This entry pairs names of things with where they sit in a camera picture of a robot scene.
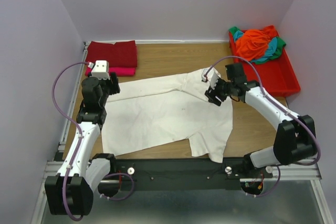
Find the white t-shirt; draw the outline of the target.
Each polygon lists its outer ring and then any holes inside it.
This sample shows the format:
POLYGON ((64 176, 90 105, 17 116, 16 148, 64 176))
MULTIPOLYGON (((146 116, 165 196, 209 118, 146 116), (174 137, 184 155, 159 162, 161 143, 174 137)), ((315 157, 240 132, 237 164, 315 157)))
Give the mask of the white t-shirt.
POLYGON ((108 97, 102 148, 123 155, 187 139, 192 156, 221 163, 233 129, 230 99, 208 102, 203 69, 120 84, 108 97))

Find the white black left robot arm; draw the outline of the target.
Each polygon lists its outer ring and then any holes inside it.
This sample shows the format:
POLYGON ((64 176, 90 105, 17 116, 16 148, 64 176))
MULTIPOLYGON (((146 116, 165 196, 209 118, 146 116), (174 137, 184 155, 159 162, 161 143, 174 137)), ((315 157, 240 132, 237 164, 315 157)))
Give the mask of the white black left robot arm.
POLYGON ((89 76, 82 81, 81 87, 82 102, 68 155, 56 175, 45 180, 50 213, 76 219, 90 213, 93 193, 100 181, 116 175, 114 155, 97 154, 90 159, 90 154, 107 117, 107 99, 120 92, 114 72, 105 79, 89 76))

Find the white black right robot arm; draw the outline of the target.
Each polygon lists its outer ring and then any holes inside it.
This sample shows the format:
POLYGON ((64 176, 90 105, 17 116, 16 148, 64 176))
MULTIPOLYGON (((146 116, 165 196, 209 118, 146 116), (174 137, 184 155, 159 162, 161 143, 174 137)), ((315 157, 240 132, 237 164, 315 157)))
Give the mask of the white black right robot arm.
POLYGON ((259 81, 249 81, 241 63, 226 66, 227 80, 204 70, 202 81, 209 83, 205 96, 210 103, 220 106, 227 98, 237 97, 258 111, 276 130, 271 147, 244 156, 242 173, 249 178, 266 166, 300 164, 301 160, 318 156, 314 120, 301 116, 273 98, 259 81))

